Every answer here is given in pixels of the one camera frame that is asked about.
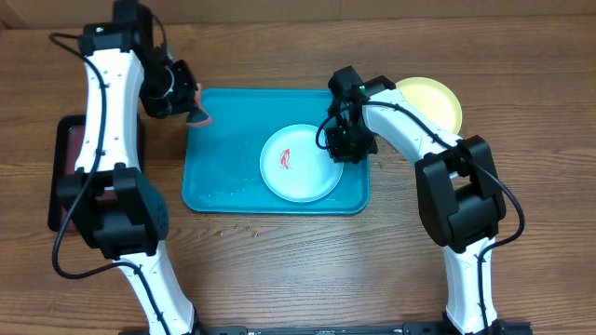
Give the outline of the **yellow-green plastic plate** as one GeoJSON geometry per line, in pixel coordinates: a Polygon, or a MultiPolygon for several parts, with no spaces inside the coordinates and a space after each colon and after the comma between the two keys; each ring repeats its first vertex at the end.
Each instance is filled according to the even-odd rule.
{"type": "Polygon", "coordinates": [[[426,77],[409,77],[396,83],[406,101],[436,125],[458,134],[463,121],[458,98],[443,83],[426,77]]]}

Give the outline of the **light blue plastic plate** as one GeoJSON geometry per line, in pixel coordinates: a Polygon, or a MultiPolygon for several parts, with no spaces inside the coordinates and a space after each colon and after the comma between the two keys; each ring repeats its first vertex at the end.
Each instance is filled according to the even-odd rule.
{"type": "Polygon", "coordinates": [[[294,203],[309,203],[328,195],[343,176],[344,164],[335,163],[317,146],[323,141],[318,127],[296,124],[275,132],[260,155],[265,185],[278,197],[294,203]]]}

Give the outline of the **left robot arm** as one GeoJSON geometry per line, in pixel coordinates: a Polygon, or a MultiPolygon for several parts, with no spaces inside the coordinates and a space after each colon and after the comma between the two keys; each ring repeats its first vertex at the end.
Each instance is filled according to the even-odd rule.
{"type": "Polygon", "coordinates": [[[74,173],[56,194],[90,248],[107,264],[78,274],[119,269],[145,313],[150,334],[198,334],[194,305],[186,298],[166,248],[169,213],[161,193],[142,174],[138,109],[157,119],[188,114],[201,120],[199,87],[168,45],[154,44],[158,18],[138,1],[116,1],[108,22],[90,23],[76,37],[74,55],[85,63],[88,104],[74,173]]]}

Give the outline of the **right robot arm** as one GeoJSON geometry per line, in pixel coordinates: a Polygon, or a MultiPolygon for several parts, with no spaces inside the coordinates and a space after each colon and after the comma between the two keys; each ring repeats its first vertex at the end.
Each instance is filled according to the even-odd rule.
{"type": "Polygon", "coordinates": [[[413,165],[420,220],[443,249],[448,322],[457,334],[489,333],[497,315],[488,247],[506,214],[490,147],[439,126],[382,75],[363,81],[346,67],[328,88],[335,124],[321,124],[321,149],[336,163],[357,164],[376,154],[382,137],[413,165]]]}

